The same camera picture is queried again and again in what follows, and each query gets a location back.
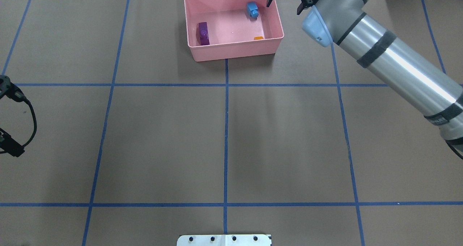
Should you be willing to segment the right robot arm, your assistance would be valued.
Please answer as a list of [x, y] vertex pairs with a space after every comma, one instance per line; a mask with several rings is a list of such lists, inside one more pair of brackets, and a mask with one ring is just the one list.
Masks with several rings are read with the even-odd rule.
[[[269, 7], [273, 0], [267, 0]], [[302, 29], [323, 47], [335, 43], [437, 126], [462, 151], [462, 86], [363, 11], [368, 0], [301, 0]]]

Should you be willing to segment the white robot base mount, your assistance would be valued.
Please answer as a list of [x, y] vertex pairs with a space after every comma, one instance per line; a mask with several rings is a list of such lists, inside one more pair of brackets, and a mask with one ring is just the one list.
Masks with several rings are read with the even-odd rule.
[[267, 234], [202, 234], [180, 236], [177, 246], [271, 246]]

